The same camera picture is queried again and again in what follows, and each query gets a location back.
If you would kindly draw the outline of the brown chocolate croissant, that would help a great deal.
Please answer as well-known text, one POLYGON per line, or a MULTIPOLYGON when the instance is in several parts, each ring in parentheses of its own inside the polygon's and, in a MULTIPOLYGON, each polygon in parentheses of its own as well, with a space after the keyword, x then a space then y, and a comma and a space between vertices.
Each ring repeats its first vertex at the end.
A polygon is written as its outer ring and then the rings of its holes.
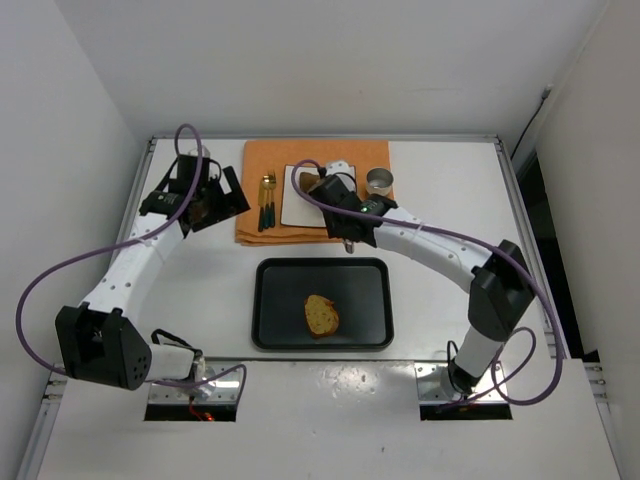
POLYGON ((299 187, 303 193, 308 194, 309 191, 321 180, 318 174, 310 172, 302 172, 299 175, 299 187))

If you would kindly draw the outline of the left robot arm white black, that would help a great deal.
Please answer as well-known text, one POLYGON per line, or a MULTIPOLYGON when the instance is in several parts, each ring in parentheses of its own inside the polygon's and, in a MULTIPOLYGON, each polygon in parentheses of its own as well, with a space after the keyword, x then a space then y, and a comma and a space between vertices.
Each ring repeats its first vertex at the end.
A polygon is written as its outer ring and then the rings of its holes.
POLYGON ((249 210, 233 167, 179 155, 141 202, 126 248, 76 307, 63 307, 55 327, 68 377, 136 390, 145 382, 196 388, 205 381, 201 350, 176 337, 147 341, 136 328, 161 269, 191 233, 249 210))

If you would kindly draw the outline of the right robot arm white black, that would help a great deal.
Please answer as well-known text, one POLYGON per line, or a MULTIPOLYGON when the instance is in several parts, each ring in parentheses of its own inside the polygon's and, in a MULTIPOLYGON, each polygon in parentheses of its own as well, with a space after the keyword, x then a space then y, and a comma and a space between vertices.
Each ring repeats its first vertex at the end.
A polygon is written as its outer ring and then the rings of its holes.
POLYGON ((362 199, 344 161, 317 166, 306 194, 322 204, 328 236, 401 254, 443 275, 469 296, 469 329, 447 360, 441 389, 453 400, 473 393, 534 299, 522 274, 520 248, 502 241, 496 252, 451 235, 438 235, 387 197, 362 199))

